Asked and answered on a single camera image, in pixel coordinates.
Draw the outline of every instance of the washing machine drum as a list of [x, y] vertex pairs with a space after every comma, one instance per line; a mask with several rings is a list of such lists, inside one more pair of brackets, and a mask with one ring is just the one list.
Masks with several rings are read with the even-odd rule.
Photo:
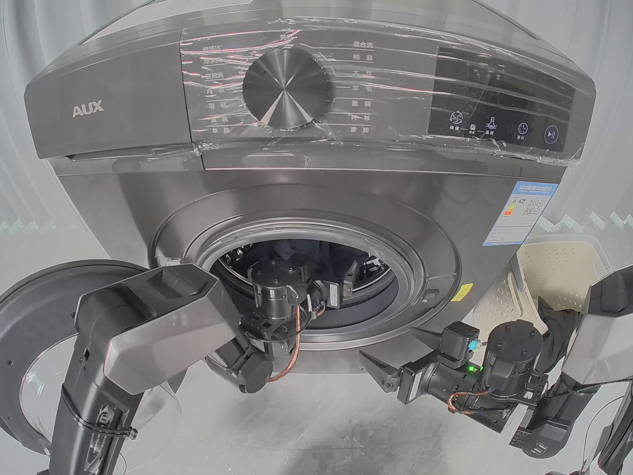
[[314, 273], [342, 282], [350, 266], [358, 266], [352, 294], [343, 298], [340, 308], [330, 308], [310, 322], [315, 329], [348, 328], [368, 321], [387, 309], [398, 292], [395, 275], [385, 262], [352, 246], [315, 239], [275, 239], [247, 244], [218, 258], [211, 272], [232, 289], [234, 301], [253, 301], [249, 269], [264, 260], [291, 261], [295, 255], [308, 257]]

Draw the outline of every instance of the transparent tape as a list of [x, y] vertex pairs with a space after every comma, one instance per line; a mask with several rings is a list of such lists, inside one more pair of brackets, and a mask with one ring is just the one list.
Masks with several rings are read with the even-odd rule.
[[[265, 125], [242, 95], [253, 61], [279, 48], [309, 52], [327, 77], [328, 100], [302, 128]], [[180, 41], [189, 123], [201, 151], [326, 142], [566, 165], [581, 155], [593, 83], [568, 59], [535, 51], [521, 41], [511, 50], [450, 32], [335, 18], [192, 28]]]

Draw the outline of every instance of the black cloth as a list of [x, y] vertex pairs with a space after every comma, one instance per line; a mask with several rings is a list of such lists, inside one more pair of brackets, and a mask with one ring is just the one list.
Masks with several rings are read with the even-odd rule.
[[543, 350], [534, 369], [549, 373], [567, 353], [569, 340], [581, 323], [581, 314], [576, 310], [553, 310], [539, 297], [539, 316], [549, 332], [543, 337]]

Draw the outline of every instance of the laundry basket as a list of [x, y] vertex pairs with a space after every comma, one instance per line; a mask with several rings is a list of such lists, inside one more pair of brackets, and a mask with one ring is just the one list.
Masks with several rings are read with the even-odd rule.
[[538, 297], [555, 310], [580, 311], [592, 283], [610, 272], [597, 241], [565, 240], [524, 244], [472, 312], [479, 338], [503, 322], [523, 319], [541, 332]]

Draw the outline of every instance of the gray floor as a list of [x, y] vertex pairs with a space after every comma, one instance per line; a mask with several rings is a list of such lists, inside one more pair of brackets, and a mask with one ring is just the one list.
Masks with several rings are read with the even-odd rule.
[[[478, 475], [565, 473], [580, 468], [587, 425], [624, 387], [603, 388], [557, 457], [534, 460], [508, 446], [522, 412], [502, 434], [454, 416], [431, 397], [404, 406], [366, 374], [290, 374], [244, 396], [195, 364], [178, 392], [182, 419], [168, 447], [135, 475]], [[590, 443], [610, 421], [611, 405], [591, 428]], [[155, 432], [145, 431], [151, 443]], [[8, 474], [47, 465], [6, 435], [0, 459]]]

